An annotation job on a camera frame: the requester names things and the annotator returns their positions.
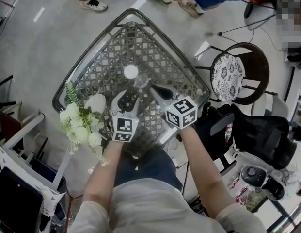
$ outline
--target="floral cushion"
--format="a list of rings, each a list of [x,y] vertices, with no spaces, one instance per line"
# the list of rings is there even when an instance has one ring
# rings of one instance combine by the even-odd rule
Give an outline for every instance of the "floral cushion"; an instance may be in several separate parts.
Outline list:
[[[225,54],[219,58],[212,72],[212,87],[218,99],[235,100],[242,88],[243,76],[243,70],[236,57]]]

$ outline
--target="white ball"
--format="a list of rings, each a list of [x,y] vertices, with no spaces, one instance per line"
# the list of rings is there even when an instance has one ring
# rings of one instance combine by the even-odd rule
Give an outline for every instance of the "white ball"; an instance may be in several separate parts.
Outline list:
[[[127,65],[124,69],[124,75],[127,79],[134,79],[139,74],[136,65]]]

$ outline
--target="artificial flower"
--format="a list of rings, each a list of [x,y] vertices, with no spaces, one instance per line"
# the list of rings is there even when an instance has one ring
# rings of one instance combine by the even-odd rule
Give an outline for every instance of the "artificial flower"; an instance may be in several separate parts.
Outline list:
[[[65,111],[71,119],[79,117],[79,107],[75,103],[70,103]]]
[[[82,119],[80,117],[74,117],[74,118],[72,118],[71,125],[74,128],[76,128],[76,127],[82,127],[82,125],[83,125]]]
[[[62,123],[65,123],[66,121],[68,121],[70,119],[69,117],[69,113],[65,110],[65,111],[61,111],[60,112],[60,121]]]
[[[106,98],[103,94],[95,94],[89,97],[84,108],[91,109],[92,112],[103,113],[106,105]]]
[[[88,143],[91,148],[96,148],[102,143],[102,136],[98,132],[92,132],[89,134]]]
[[[75,141],[79,143],[86,142],[89,136],[89,132],[85,127],[72,128],[72,133],[75,135]]]

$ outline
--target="white shirt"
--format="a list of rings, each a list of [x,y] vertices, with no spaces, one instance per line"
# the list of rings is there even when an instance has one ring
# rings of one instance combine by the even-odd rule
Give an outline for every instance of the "white shirt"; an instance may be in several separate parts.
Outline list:
[[[114,188],[110,214],[93,201],[84,202],[69,233],[265,233],[261,221],[233,204],[216,220],[195,213],[171,185],[140,179]]]

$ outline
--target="wicker table top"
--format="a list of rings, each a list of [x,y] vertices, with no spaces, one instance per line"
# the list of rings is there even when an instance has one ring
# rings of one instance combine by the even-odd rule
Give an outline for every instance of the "wicker table top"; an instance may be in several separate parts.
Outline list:
[[[139,74],[146,74],[147,87],[140,89],[134,80],[127,79],[123,67],[135,64]],[[100,92],[106,97],[105,127],[100,133],[110,136],[110,108],[112,99],[127,89],[125,103],[130,107],[139,96],[140,123],[126,149],[132,154],[144,153],[162,147],[177,128],[162,119],[161,108],[149,92],[152,84],[169,84],[185,96],[189,95],[202,106],[209,98],[209,88],[185,55],[172,41],[139,10],[128,9],[114,20],[86,49],[71,68],[52,100],[53,108],[60,112],[67,105],[64,83],[73,83],[81,103]]]

